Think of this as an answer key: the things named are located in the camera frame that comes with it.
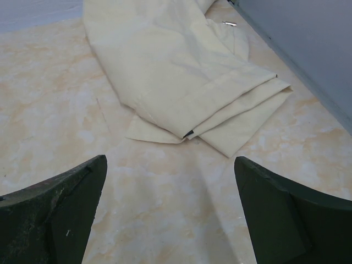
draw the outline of fabric fold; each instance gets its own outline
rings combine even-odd
[[[228,156],[244,137],[223,150],[216,133],[234,135],[236,116],[266,120],[272,107],[260,105],[283,103],[289,85],[248,62],[245,34],[205,18],[213,2],[85,0],[90,45],[121,103],[136,111],[127,137],[180,143],[193,130],[189,139],[199,135]]]

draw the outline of white fabric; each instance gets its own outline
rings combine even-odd
[[[213,2],[85,0],[90,44],[120,101],[136,110],[127,137],[179,143],[193,130],[189,139],[232,156],[290,94],[248,62],[239,29],[205,19]]]

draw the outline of marble floor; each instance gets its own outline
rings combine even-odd
[[[236,22],[250,40],[250,60],[294,90],[236,156],[352,199],[351,136],[226,0],[207,17]],[[0,35],[0,195],[105,154],[107,179],[83,263],[256,263],[235,157],[199,139],[126,139],[132,116],[81,19]]]

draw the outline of pin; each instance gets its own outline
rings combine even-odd
[[[229,26],[237,26],[237,24],[233,22],[222,21],[222,23]]]

